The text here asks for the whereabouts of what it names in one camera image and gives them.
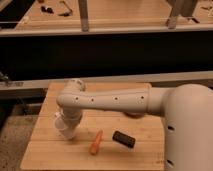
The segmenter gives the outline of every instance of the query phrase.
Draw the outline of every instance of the orange carrot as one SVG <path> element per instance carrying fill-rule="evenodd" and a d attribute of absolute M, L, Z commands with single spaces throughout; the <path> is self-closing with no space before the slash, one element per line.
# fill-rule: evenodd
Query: orange carrot
<path fill-rule="evenodd" d="M 102 135 L 103 135 L 103 130 L 98 131 L 94 141 L 91 144 L 90 154 L 96 155 L 98 153 L 99 145 L 100 145 L 101 139 L 102 139 Z"/>

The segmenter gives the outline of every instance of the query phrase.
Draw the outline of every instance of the wooden board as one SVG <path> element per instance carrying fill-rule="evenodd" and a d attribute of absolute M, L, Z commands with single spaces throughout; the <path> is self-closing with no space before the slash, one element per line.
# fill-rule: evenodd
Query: wooden board
<path fill-rule="evenodd" d="M 78 1 L 66 2 L 74 11 L 73 16 L 58 16 L 59 13 L 67 11 L 59 0 L 45 0 L 42 4 L 52 7 L 54 14 L 41 12 L 41 4 L 35 1 L 16 29 L 80 29 Z M 201 8 L 211 4 L 207 0 L 199 1 L 194 17 L 200 23 L 213 23 L 213 17 L 208 17 L 208 11 Z M 166 0 L 88 0 L 90 28 L 165 26 L 170 12 L 171 6 Z M 178 24 L 195 23 L 179 17 Z"/>
<path fill-rule="evenodd" d="M 88 83 L 88 91 L 150 87 L 136 83 Z M 73 140 L 65 140 L 54 128 L 58 111 L 56 97 L 63 83 L 52 83 L 42 105 L 28 148 L 23 170 L 163 170 L 164 131 L 159 117 L 130 118 L 121 112 L 84 110 Z M 96 156 L 89 147 L 103 129 L 101 148 Z M 115 130 L 136 138 L 134 149 L 112 141 Z"/>

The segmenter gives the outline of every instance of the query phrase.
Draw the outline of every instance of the small hole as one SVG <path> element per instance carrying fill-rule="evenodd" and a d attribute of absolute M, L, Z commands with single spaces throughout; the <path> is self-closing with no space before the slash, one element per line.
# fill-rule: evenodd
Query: small hole
<path fill-rule="evenodd" d="M 170 167 L 174 167 L 174 163 L 171 160 L 167 160 L 167 163 Z"/>
<path fill-rule="evenodd" d="M 172 127 L 172 126 L 168 126 L 167 128 L 168 128 L 170 131 L 175 131 L 175 128 Z"/>

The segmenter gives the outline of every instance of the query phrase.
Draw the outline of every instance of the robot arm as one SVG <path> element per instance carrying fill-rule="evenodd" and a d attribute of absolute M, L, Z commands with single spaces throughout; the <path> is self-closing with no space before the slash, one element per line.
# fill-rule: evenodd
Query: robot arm
<path fill-rule="evenodd" d="M 213 170 L 213 93 L 201 85 L 85 92 L 71 80 L 59 94 L 55 127 L 68 139 L 75 135 L 81 109 L 151 113 L 165 117 L 165 170 Z"/>

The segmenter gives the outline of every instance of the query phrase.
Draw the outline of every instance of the black remote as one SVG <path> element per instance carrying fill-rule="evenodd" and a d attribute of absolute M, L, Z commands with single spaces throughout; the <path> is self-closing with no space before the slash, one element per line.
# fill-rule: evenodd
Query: black remote
<path fill-rule="evenodd" d="M 126 135 L 120 131 L 115 131 L 112 139 L 129 148 L 134 148 L 135 141 L 136 141 L 135 138 L 130 137 L 129 135 Z"/>

